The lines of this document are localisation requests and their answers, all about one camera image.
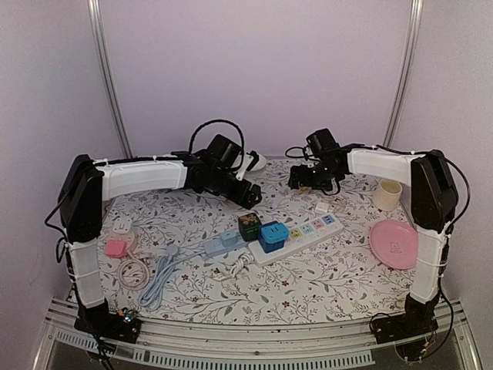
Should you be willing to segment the front aluminium rail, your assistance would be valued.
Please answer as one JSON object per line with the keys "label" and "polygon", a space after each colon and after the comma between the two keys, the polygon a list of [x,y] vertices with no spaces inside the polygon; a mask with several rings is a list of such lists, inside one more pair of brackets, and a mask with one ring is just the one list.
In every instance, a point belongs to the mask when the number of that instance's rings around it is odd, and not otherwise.
{"label": "front aluminium rail", "polygon": [[377,318],[304,325],[213,325],[145,319],[135,343],[108,340],[111,369],[486,369],[458,300],[437,331],[379,342]]}

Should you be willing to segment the cream plastic cup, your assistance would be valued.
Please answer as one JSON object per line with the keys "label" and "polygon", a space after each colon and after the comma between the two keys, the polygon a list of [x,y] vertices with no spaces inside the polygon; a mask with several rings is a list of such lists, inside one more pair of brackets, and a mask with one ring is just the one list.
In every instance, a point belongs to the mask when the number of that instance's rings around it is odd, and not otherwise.
{"label": "cream plastic cup", "polygon": [[399,182],[381,179],[374,191],[372,202],[376,208],[382,211],[392,211],[399,204],[402,186]]}

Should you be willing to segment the white long power strip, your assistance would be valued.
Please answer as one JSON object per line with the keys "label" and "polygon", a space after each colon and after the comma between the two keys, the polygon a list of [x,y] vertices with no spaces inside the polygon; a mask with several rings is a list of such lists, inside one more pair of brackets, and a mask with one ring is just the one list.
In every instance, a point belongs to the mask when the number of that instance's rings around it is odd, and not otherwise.
{"label": "white long power strip", "polygon": [[269,254],[264,253],[258,238],[248,244],[248,250],[253,255],[257,266],[265,267],[268,264],[301,252],[306,248],[328,241],[343,229],[343,224],[334,215],[326,214],[288,228],[290,236],[285,242],[284,247],[278,251]]}

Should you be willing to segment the small white charger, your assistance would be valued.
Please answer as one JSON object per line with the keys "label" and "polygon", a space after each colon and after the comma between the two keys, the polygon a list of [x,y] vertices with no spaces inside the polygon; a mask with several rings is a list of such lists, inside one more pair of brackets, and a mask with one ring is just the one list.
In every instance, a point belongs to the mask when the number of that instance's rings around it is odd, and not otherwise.
{"label": "small white charger", "polygon": [[318,202],[315,206],[315,211],[318,214],[326,214],[329,212],[329,209],[330,209],[330,205],[325,202]]}

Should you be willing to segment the light blue cube adapter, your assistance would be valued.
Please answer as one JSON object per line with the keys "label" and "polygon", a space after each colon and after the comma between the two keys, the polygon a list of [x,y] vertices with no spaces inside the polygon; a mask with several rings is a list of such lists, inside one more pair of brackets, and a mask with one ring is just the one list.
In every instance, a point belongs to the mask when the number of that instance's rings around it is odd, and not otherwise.
{"label": "light blue cube adapter", "polygon": [[266,254],[282,249],[289,236],[288,228],[278,221],[263,224],[258,230],[258,241]]}

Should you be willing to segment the light blue charger plug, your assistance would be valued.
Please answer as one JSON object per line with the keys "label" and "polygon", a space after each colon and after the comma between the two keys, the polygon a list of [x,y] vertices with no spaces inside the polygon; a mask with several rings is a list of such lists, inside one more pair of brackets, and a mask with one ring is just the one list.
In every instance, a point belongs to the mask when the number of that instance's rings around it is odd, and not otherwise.
{"label": "light blue charger plug", "polygon": [[220,235],[220,240],[225,248],[232,247],[238,242],[238,232],[236,230],[226,230]]}

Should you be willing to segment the pink round power strip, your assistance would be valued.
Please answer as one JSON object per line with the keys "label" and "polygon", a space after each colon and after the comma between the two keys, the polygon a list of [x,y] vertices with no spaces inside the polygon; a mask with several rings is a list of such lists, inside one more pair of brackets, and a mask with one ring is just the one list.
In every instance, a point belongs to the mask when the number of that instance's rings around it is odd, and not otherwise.
{"label": "pink round power strip", "polygon": [[133,229],[129,234],[124,234],[124,235],[115,234],[115,233],[111,232],[111,233],[109,233],[109,235],[106,238],[106,241],[109,241],[109,240],[125,241],[126,242],[126,254],[129,251],[133,251],[135,249],[135,246],[136,246],[136,235],[135,235],[135,232]]}

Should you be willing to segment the pink plastic plate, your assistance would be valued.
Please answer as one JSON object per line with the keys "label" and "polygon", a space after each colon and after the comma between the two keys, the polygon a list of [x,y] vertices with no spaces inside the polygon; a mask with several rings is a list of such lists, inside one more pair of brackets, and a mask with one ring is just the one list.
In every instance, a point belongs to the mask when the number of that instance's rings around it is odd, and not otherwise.
{"label": "pink plastic plate", "polygon": [[385,266],[407,270],[416,265],[418,233],[409,224],[397,220],[382,220],[369,233],[373,255]]}

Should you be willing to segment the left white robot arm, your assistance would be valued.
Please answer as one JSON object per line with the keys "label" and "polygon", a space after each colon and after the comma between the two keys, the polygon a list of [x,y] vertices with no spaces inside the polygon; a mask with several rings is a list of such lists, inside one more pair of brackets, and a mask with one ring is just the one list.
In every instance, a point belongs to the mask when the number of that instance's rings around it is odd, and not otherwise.
{"label": "left white robot arm", "polygon": [[163,156],[125,160],[94,160],[77,156],[59,193],[56,229],[68,248],[71,279],[79,303],[87,308],[86,324],[99,335],[114,328],[114,317],[101,306],[105,297],[99,280],[97,240],[106,201],[151,190],[193,190],[225,197],[250,210],[261,197],[259,186],[246,180],[250,171],[266,165],[263,155],[244,149],[220,134],[205,149],[173,151]]}

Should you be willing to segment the white ceramic bowl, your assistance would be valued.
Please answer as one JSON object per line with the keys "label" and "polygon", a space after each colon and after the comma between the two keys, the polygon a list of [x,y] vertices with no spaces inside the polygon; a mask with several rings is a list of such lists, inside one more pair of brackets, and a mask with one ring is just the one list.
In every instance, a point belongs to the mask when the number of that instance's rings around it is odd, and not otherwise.
{"label": "white ceramic bowl", "polygon": [[247,167],[247,172],[256,172],[262,170],[267,165],[267,159],[262,154],[248,155],[251,158],[250,164]]}

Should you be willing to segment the left aluminium frame post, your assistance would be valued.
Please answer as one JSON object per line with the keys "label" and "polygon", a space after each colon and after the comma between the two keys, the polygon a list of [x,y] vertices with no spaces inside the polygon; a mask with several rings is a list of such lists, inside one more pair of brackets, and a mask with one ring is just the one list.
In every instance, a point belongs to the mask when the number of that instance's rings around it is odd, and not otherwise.
{"label": "left aluminium frame post", "polygon": [[133,152],[130,145],[128,133],[122,117],[116,87],[112,77],[109,53],[106,46],[106,38],[102,22],[100,1],[88,0],[89,21],[99,60],[99,68],[102,73],[103,85],[109,102],[109,109],[116,127],[116,134],[125,158],[132,158]]}

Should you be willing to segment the white plug adapter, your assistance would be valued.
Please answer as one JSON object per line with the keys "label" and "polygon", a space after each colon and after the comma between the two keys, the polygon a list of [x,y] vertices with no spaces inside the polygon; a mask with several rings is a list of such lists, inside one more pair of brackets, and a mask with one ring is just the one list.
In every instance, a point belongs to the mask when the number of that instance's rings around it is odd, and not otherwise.
{"label": "white plug adapter", "polygon": [[115,234],[129,234],[132,231],[131,217],[118,217],[112,226],[112,232]]}

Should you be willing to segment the pink square plug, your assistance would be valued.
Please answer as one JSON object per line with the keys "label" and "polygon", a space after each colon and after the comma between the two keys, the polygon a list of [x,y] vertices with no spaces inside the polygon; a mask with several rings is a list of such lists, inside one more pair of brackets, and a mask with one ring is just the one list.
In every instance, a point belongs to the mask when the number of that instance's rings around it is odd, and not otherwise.
{"label": "pink square plug", "polygon": [[105,255],[111,258],[124,257],[126,255],[126,242],[123,240],[106,241]]}

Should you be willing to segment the right aluminium frame post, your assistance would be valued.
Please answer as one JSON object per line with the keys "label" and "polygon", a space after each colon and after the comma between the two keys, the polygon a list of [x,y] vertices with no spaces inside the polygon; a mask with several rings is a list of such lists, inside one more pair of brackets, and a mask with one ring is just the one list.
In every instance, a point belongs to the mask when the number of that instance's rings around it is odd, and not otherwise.
{"label": "right aluminium frame post", "polygon": [[407,92],[407,86],[411,76],[414,55],[418,45],[418,38],[421,26],[424,1],[412,0],[411,11],[407,26],[407,34],[404,43],[404,54],[401,63],[401,71],[397,82],[397,90],[391,107],[391,113],[387,123],[387,129],[384,134],[383,144],[390,146],[395,138],[401,112],[404,106],[404,100]]}

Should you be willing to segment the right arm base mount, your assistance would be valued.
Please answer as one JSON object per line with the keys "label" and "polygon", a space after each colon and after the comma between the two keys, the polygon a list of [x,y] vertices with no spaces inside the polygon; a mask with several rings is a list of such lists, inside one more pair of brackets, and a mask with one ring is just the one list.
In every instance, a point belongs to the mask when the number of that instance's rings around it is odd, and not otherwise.
{"label": "right arm base mount", "polygon": [[422,304],[407,296],[403,314],[377,313],[371,318],[369,329],[378,344],[419,337],[395,347],[397,355],[406,362],[419,362],[424,359],[436,337],[438,323],[434,316],[435,305],[435,301]]}

